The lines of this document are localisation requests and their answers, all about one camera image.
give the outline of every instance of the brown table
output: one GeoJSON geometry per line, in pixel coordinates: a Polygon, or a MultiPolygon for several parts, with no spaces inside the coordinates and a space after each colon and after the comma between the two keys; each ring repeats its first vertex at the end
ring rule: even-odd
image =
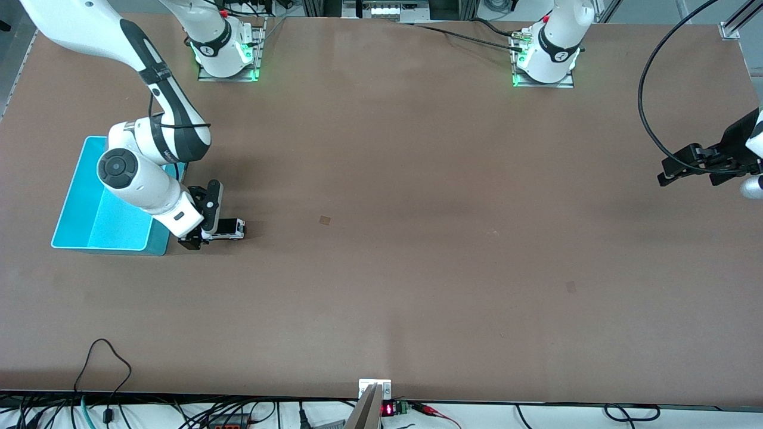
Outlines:
{"type": "MultiPolygon", "coordinates": [[[[51,249],[82,140],[148,97],[40,35],[0,124],[2,388],[70,389],[107,337],[137,391],[352,396],[376,376],[417,398],[763,405],[763,205],[737,181],[659,188],[636,113],[667,27],[593,26],[576,88],[554,90],[512,88],[501,50],[321,18],[268,40],[260,82],[200,83],[172,17],[132,18],[214,124],[186,182],[220,179],[250,238],[51,249]]],[[[647,83],[674,150],[757,105],[713,26],[647,83]]],[[[93,365],[85,389],[124,376],[105,348],[93,365]]]]}

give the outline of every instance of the blue plastic bin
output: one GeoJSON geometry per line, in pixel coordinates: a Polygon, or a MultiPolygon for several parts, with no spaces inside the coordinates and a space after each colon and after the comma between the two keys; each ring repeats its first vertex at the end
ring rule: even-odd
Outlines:
{"type": "MultiPolygon", "coordinates": [[[[106,137],[85,139],[50,246],[86,253],[162,256],[169,230],[114,196],[98,180],[96,166],[105,148],[106,137]]],[[[178,168],[182,178],[185,164],[179,163],[178,168]]],[[[164,170],[175,176],[174,166],[164,170]]]]}

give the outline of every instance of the white bracket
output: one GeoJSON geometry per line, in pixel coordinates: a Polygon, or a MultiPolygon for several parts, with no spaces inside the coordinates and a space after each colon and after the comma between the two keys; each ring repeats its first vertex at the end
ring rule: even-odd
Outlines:
{"type": "Polygon", "coordinates": [[[384,400],[392,399],[392,380],[385,379],[360,379],[358,380],[358,398],[363,396],[363,392],[374,384],[380,384],[384,389],[384,400]]]}

